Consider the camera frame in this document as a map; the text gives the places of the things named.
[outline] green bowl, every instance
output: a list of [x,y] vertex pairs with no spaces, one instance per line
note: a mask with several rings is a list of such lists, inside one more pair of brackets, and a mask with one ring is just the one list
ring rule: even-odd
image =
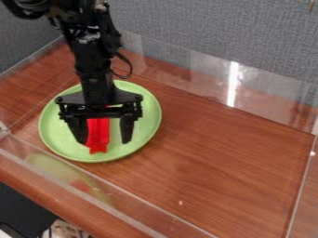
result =
[[[42,113],[39,131],[46,146],[62,157],[84,163],[112,161],[137,152],[155,135],[162,122],[162,108],[155,96],[145,87],[126,81],[115,80],[115,85],[126,91],[142,94],[145,97],[142,103],[145,115],[135,122],[133,141],[127,144],[122,144],[119,119],[112,119],[108,151],[107,153],[98,152],[90,154],[90,149],[76,142],[66,122],[60,120],[59,106],[55,101],[51,100]],[[79,91],[80,85],[72,86],[63,91],[60,95]]]

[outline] wooden surface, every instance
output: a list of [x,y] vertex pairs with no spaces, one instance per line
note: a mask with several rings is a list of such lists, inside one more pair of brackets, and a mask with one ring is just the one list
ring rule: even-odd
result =
[[[78,82],[70,63],[63,70],[50,66],[51,62],[62,64],[67,59],[70,52],[63,46],[36,64],[26,66],[22,74],[0,82],[2,98],[8,99],[7,103],[0,102],[0,120],[14,125],[15,135],[40,148],[46,148],[38,132],[42,108],[56,92]],[[43,61],[48,63],[47,69],[42,69]],[[74,164],[219,237],[282,237],[313,135],[146,77],[135,75],[133,82],[149,89],[162,104],[163,124],[158,134],[124,160],[98,165]],[[26,112],[30,114],[18,121]],[[90,224],[84,229],[98,237],[110,237],[107,226],[88,221],[100,221],[100,217],[79,218],[79,213],[86,214],[79,199],[72,198],[79,210],[70,209],[70,200],[59,202],[55,193],[50,194],[42,186],[32,186],[27,181],[20,183],[26,172],[18,175],[8,168],[10,165],[0,166],[2,180],[58,215],[82,227]]]

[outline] wooden table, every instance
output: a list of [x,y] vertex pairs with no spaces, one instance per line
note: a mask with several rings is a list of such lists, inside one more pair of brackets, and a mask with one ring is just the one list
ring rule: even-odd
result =
[[[270,96],[273,107],[283,104],[302,109],[289,111],[298,117],[296,128],[281,125],[213,101],[211,95],[222,99],[223,91],[209,92],[206,97],[203,92],[214,90],[218,78],[124,53],[135,62],[131,81],[161,102],[161,129],[128,158],[95,165],[72,164],[219,237],[283,237],[314,141],[314,136],[297,127],[313,126],[317,111]],[[15,136],[47,151],[39,137],[39,115],[54,96],[79,82],[72,64],[62,44],[0,81],[0,121],[11,126]],[[118,61],[115,68],[126,70]],[[189,90],[191,80],[197,80],[199,96],[187,92],[194,93]],[[262,108],[266,113],[270,105],[263,99],[269,96],[251,88],[238,90],[239,95],[255,99],[249,102],[249,110],[261,112]],[[150,236],[4,156],[0,180],[96,237]],[[150,219],[153,224],[159,222],[157,217]]]

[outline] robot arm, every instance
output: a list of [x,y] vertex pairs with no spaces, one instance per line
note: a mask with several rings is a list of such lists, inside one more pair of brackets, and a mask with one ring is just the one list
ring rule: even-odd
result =
[[103,0],[3,0],[22,19],[47,16],[75,54],[82,91],[56,98],[60,118],[80,144],[88,139],[88,119],[119,118],[122,142],[133,140],[134,122],[143,116],[143,96],[115,87],[111,58],[131,62],[118,52],[120,34],[115,29],[110,6]]

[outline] gray wall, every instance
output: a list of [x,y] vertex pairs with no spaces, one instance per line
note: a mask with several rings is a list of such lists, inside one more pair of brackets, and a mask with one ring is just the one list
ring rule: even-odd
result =
[[19,20],[0,1],[0,73],[56,39],[47,20]]
[[[110,0],[120,29],[318,85],[318,14],[309,0]],[[155,58],[189,66],[186,52]]]

